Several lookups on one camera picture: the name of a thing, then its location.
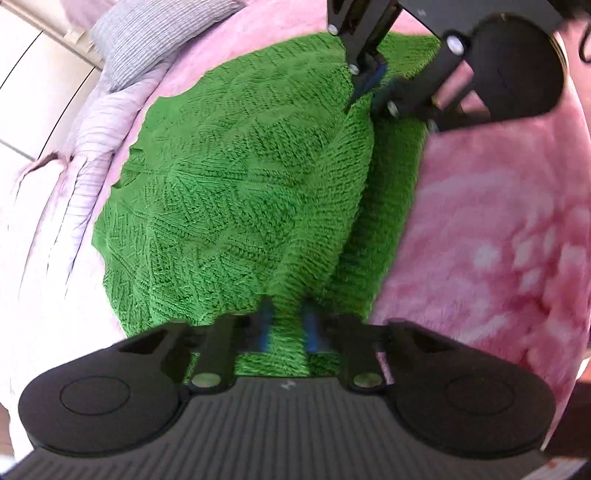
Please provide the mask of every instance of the black wire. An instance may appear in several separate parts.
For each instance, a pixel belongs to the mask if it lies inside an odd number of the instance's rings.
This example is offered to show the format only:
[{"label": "black wire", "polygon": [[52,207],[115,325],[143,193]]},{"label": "black wire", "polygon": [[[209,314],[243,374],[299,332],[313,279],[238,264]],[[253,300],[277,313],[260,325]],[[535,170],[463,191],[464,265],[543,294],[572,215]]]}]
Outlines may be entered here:
[{"label": "black wire", "polygon": [[591,35],[591,22],[587,24],[587,28],[585,28],[585,33],[581,37],[581,42],[579,43],[579,58],[583,63],[587,65],[591,64],[591,59],[587,58],[585,55],[585,47],[587,46],[587,42],[589,41],[589,36]]}]

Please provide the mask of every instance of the green knitted cloth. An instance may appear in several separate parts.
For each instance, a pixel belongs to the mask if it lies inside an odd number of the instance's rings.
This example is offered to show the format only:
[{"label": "green knitted cloth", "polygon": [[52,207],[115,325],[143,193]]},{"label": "green knitted cloth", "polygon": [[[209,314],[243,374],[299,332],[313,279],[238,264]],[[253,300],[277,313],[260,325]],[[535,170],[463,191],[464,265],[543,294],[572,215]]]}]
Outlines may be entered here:
[{"label": "green knitted cloth", "polygon": [[[395,74],[437,40],[389,34]],[[96,221],[104,285],[127,335],[170,319],[203,325],[276,308],[269,352],[240,374],[307,375],[298,311],[312,296],[366,316],[410,205],[425,129],[348,115],[338,39],[295,38],[229,61],[150,107]]]}]

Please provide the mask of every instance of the silver washer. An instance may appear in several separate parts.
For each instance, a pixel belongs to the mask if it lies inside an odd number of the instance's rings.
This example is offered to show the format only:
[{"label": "silver washer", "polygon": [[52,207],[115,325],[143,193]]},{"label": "silver washer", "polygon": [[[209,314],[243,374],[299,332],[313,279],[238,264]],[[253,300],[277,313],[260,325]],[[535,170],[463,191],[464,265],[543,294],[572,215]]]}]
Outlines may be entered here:
[{"label": "silver washer", "polygon": [[432,118],[427,122],[427,128],[432,134],[436,134],[439,132],[439,127],[437,126],[435,120]]},{"label": "silver washer", "polygon": [[390,112],[390,115],[394,117],[398,116],[400,111],[398,110],[396,103],[390,100],[386,105],[388,106],[388,112]]},{"label": "silver washer", "polygon": [[449,49],[452,51],[452,53],[454,55],[457,55],[458,57],[460,55],[464,55],[464,52],[466,51],[466,49],[464,48],[464,44],[455,35],[450,35],[446,39],[446,42],[447,42],[447,46],[449,47]]},{"label": "silver washer", "polygon": [[199,388],[213,388],[222,383],[222,377],[218,374],[197,374],[191,379],[191,383]]},{"label": "silver washer", "polygon": [[382,377],[372,372],[355,375],[353,383],[359,388],[375,388],[382,384]]}]

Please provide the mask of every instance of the striped pillow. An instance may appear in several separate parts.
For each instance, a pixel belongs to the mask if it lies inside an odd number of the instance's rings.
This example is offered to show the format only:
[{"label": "striped pillow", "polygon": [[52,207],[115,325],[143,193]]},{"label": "striped pillow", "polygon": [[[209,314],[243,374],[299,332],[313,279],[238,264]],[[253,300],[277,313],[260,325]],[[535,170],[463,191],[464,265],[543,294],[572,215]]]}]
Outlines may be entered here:
[{"label": "striped pillow", "polygon": [[110,91],[139,77],[191,38],[244,7],[236,0],[119,0],[90,32]]}]

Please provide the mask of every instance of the pink blanket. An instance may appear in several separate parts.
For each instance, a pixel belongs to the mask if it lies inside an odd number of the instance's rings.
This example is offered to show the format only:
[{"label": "pink blanket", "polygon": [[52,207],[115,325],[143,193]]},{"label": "pink blanket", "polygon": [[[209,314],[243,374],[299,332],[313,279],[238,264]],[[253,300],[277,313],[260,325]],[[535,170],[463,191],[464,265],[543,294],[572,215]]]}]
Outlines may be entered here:
[{"label": "pink blanket", "polygon": [[[123,337],[100,287],[104,265],[90,239],[149,106],[184,92],[224,61],[325,27],[325,0],[256,0],[184,49],[113,160],[59,304],[61,316],[37,336],[46,355],[38,353],[34,367],[11,379],[11,412],[35,375]],[[426,32],[408,15],[395,30]],[[590,154],[570,80],[560,106],[543,118],[430,138],[407,232],[371,320],[405,317],[519,363],[550,384],[558,419],[589,328]],[[42,333],[49,325],[67,332],[51,348]],[[30,447],[13,420],[22,457]]]}]

